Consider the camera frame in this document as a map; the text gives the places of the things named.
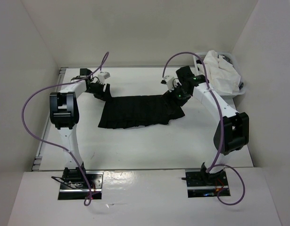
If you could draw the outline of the black pleated skirt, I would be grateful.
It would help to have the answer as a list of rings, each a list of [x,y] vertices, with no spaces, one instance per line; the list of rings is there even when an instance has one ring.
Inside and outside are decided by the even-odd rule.
[[[110,97],[105,101],[98,127],[128,129],[167,125],[184,116],[179,105],[162,95]]]

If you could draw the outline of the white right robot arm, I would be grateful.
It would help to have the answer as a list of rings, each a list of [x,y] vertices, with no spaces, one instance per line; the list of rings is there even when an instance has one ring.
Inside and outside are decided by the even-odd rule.
[[[176,76],[166,76],[163,81],[168,87],[165,97],[174,107],[181,107],[191,97],[196,98],[208,110],[217,123],[213,137],[215,156],[201,166],[200,179],[211,185],[223,171],[229,155],[241,150],[249,142],[249,116],[230,107],[212,89],[205,75],[195,75],[189,66],[181,67]]]

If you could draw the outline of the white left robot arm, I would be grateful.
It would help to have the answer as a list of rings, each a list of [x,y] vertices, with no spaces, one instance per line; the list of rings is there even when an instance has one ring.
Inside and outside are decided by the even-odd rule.
[[[88,182],[77,141],[76,129],[80,118],[77,99],[84,92],[103,101],[111,98],[110,85],[105,83],[109,77],[108,72],[100,71],[93,76],[91,70],[82,68],[68,85],[50,94],[50,121],[60,134],[64,152],[68,153],[63,178],[77,188],[86,186]]]

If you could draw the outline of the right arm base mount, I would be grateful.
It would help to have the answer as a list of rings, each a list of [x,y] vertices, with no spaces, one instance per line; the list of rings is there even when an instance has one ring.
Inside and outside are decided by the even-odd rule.
[[[219,196],[231,195],[225,171],[206,182],[199,170],[187,170],[181,180],[186,182],[189,198],[217,197],[219,191]]]

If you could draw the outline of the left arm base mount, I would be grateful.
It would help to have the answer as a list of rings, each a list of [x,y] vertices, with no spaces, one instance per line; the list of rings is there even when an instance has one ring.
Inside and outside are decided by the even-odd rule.
[[[89,181],[92,200],[100,200],[102,197],[103,171],[87,171],[85,173]],[[89,188],[79,170],[64,170],[61,177],[51,176],[60,184],[58,200],[84,200],[89,195]]]

